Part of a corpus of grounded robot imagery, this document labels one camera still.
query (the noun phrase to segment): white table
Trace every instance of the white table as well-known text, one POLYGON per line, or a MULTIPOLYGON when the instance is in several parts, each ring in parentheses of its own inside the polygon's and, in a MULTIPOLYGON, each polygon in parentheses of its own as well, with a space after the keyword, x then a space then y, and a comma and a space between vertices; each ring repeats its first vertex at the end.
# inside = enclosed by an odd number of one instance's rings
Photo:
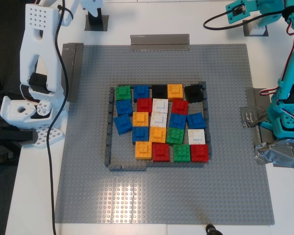
MULTIPOLYGON (((209 31, 202 23, 225 11, 229 2, 105 3, 110 15, 108 32, 85 32, 86 12, 79 6, 74 21, 60 30, 59 45, 130 45, 131 34, 190 35, 196 44, 247 44, 253 86, 275 87, 292 46, 283 20, 269 25, 269 37, 244 37, 243 29, 209 31)), ((226 17, 211 23, 227 25, 226 17)), ((66 130, 67 120, 61 129, 66 130)), ((64 140, 51 146, 55 199, 59 184, 64 140)), ((224 235, 285 235, 294 233, 294 169, 266 165, 273 204, 273 226, 222 226, 224 235)), ((204 235, 203 225, 57 224, 59 235, 204 235)), ((51 235, 50 182, 47 150, 23 147, 16 175, 7 235, 51 235)))

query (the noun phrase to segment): yellow lego brick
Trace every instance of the yellow lego brick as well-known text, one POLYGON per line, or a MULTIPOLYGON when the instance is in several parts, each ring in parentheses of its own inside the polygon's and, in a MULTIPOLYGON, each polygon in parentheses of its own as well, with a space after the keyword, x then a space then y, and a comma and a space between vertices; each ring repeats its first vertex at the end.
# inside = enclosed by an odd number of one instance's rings
POLYGON ((183 99, 183 85, 182 84, 168 84, 168 100, 183 99))
POLYGON ((156 143, 165 143, 166 132, 167 132, 167 129, 165 127, 151 126, 149 141, 156 142, 156 143))
POLYGON ((135 158, 137 160, 151 160, 151 142, 136 141, 135 158))
POLYGON ((148 126, 148 112, 133 112, 133 126, 148 126))

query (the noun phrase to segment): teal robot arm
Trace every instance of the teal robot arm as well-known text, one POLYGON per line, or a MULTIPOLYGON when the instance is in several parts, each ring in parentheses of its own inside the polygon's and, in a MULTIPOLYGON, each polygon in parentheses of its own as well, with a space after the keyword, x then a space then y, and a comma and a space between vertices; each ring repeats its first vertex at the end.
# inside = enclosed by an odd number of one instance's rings
MULTIPOLYGON (((281 11, 294 6, 294 0, 238 0, 226 6, 228 21, 230 24, 242 20, 253 11, 261 14, 281 11)), ((280 19, 282 14, 263 17, 258 26, 262 27, 280 19)), ((294 12, 285 17, 287 24, 294 29, 294 12)), ((278 88, 271 98, 271 105, 267 110, 270 122, 263 122, 261 126, 270 129, 279 139, 294 138, 294 48, 290 54, 281 78, 278 80, 278 88)))

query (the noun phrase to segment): lego baseplate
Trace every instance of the lego baseplate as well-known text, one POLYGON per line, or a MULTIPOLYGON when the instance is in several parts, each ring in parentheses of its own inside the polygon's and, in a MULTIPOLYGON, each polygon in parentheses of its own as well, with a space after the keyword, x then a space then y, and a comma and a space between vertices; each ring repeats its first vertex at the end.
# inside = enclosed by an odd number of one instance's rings
MULTIPOLYGON (((204 94, 204 100, 202 102, 191 103, 189 104, 188 114, 194 113, 203 113, 206 122, 205 129, 205 140, 206 144, 208 144, 209 148, 209 157, 211 158, 211 137, 209 133, 209 114, 208 114, 208 101, 207 101, 207 86, 205 81, 199 82, 202 86, 202 92, 204 94)), ((109 97, 110 101, 107 103, 108 105, 108 115, 112 114, 113 117, 117 117, 118 114, 116 112, 116 105, 114 104, 115 100, 115 89, 111 87, 107 92, 110 92, 109 97)), ((133 86, 131 86, 131 94, 133 97, 133 86)), ((151 95, 151 86, 149 88, 149 97, 151 95)), ((136 111, 137 103, 134 103, 132 100, 132 108, 133 111, 136 111)), ((166 121, 166 127, 169 127, 170 116, 171 116, 172 102, 169 102, 168 108, 168 120, 166 121)), ((184 130, 184 139, 183 143, 188 144, 188 125, 185 125, 184 130)), ((153 160, 137 160, 135 159, 135 145, 132 144, 132 132, 127 132, 125 134, 119 135, 116 129, 116 126, 110 121, 107 121, 107 137, 106 137, 106 149, 104 154, 104 164, 108 167, 109 170, 146 170, 148 166, 150 167, 203 167, 203 163, 176 163, 173 161, 173 146, 169 147, 170 150, 170 162, 153 162, 153 160)))
MULTIPOLYGON (((256 163, 251 130, 241 125, 250 87, 246 45, 188 51, 85 46, 77 102, 69 110, 56 222, 274 224, 266 167, 256 163), (145 171, 110 171, 103 164, 110 87, 200 81, 207 84, 209 164, 145 171)), ((112 146, 112 154, 127 150, 113 140, 112 146)))

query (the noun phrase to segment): green lego brick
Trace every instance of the green lego brick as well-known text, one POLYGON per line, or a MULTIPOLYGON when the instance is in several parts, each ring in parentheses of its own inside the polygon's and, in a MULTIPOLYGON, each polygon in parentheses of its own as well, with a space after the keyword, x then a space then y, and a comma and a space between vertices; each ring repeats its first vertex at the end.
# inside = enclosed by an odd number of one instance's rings
POLYGON ((130 86, 121 86, 116 87, 116 99, 131 99, 131 87, 130 86))
POLYGON ((169 127, 167 133, 167 143, 182 144, 184 130, 169 127))
POLYGON ((173 145, 173 160, 174 162, 190 162, 191 151, 189 144, 173 145))

